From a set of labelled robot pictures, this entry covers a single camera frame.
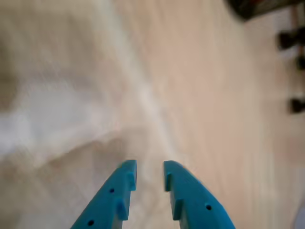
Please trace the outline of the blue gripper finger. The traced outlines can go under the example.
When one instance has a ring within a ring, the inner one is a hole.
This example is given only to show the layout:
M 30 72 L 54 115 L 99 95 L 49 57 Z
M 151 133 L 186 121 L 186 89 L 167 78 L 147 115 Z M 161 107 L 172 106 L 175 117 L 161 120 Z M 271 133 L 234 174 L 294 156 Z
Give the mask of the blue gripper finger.
M 222 204 L 188 169 L 176 161 L 164 161 L 163 174 L 173 220 L 181 229 L 235 228 Z
M 104 182 L 73 229 L 121 229 L 128 220 L 131 192 L 136 190 L 137 161 L 124 161 Z

